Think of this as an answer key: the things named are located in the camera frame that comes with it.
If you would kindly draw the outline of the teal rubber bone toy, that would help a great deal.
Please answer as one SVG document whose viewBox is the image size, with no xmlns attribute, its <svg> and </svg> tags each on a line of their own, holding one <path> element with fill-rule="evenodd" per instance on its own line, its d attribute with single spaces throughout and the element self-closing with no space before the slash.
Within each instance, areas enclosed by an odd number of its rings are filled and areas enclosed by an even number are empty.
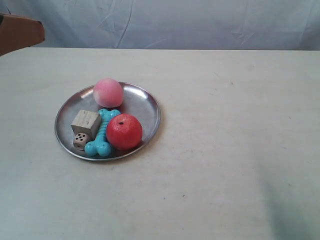
<svg viewBox="0 0 320 240">
<path fill-rule="evenodd" d="M 112 147 L 107 141 L 106 136 L 107 126 L 114 117 L 121 114 L 121 112 L 117 109 L 107 110 L 105 108 L 100 109 L 98 113 L 101 117 L 100 127 L 97 131 L 95 139 L 86 143 L 84 148 L 84 152 L 89 157 L 95 155 L 107 157 L 111 153 Z"/>
</svg>

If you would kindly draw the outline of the pink peach toy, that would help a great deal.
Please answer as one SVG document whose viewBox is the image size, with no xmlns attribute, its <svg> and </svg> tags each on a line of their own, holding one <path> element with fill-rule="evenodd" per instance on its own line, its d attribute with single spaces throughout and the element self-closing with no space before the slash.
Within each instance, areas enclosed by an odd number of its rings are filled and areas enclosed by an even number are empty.
<svg viewBox="0 0 320 240">
<path fill-rule="evenodd" d="M 93 87 L 95 102 L 105 108 L 119 107 L 124 99 L 124 90 L 118 81 L 113 78 L 99 80 Z"/>
</svg>

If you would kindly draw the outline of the white backdrop cloth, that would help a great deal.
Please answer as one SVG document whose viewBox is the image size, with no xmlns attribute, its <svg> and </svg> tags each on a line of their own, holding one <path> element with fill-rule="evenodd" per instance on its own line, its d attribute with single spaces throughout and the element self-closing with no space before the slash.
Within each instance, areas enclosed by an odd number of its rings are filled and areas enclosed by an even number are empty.
<svg viewBox="0 0 320 240">
<path fill-rule="evenodd" d="M 0 10 L 42 22 L 45 47 L 320 48 L 317 0 L 3 0 Z"/>
</svg>

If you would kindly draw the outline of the small wooden die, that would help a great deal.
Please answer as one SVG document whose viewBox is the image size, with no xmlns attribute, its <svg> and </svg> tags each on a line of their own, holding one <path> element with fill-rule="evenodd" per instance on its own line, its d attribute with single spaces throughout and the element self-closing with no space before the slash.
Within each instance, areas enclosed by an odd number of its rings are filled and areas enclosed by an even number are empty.
<svg viewBox="0 0 320 240">
<path fill-rule="evenodd" d="M 85 149 L 87 142 L 90 141 L 89 136 L 86 133 L 77 133 L 73 138 L 73 146 L 80 151 Z"/>
</svg>

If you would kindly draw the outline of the red apple toy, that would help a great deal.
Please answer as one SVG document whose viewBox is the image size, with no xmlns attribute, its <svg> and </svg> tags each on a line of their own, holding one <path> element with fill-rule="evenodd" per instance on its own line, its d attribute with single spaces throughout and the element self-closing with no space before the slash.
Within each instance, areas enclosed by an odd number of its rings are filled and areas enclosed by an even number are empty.
<svg viewBox="0 0 320 240">
<path fill-rule="evenodd" d="M 142 140 L 143 128 L 138 119 L 122 113 L 113 117 L 106 128 L 107 141 L 118 150 L 135 148 Z"/>
</svg>

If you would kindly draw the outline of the round silver metal plate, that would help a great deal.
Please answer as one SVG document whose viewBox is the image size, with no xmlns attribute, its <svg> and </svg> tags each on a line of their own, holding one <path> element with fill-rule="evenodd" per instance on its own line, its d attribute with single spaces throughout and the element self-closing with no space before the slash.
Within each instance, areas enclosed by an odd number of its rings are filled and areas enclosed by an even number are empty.
<svg viewBox="0 0 320 240">
<path fill-rule="evenodd" d="M 60 145 L 82 160 L 114 161 L 141 150 L 156 135 L 161 123 L 161 108 L 156 98 L 140 86 L 121 82 L 124 99 L 120 106 L 106 108 L 94 99 L 94 87 L 72 95 L 58 111 L 54 130 Z M 107 139 L 107 124 L 119 114 L 134 116 L 142 126 L 140 142 L 128 150 L 116 149 Z"/>
</svg>

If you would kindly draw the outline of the large wooden cube block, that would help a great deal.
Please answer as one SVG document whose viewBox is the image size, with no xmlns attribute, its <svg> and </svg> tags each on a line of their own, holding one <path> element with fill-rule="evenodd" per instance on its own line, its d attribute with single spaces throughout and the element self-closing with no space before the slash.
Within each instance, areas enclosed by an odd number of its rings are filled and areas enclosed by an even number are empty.
<svg viewBox="0 0 320 240">
<path fill-rule="evenodd" d="M 81 109 L 74 117 L 71 128 L 75 135 L 84 133 L 94 140 L 100 128 L 101 121 L 102 119 L 98 112 Z"/>
</svg>

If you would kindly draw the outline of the brown cardboard box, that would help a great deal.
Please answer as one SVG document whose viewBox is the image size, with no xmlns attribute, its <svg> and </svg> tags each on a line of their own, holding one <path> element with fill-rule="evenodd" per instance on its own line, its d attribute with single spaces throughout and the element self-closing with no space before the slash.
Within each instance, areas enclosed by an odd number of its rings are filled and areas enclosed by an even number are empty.
<svg viewBox="0 0 320 240">
<path fill-rule="evenodd" d="M 0 14 L 0 55 L 32 47 L 45 41 L 45 28 L 24 16 Z"/>
</svg>

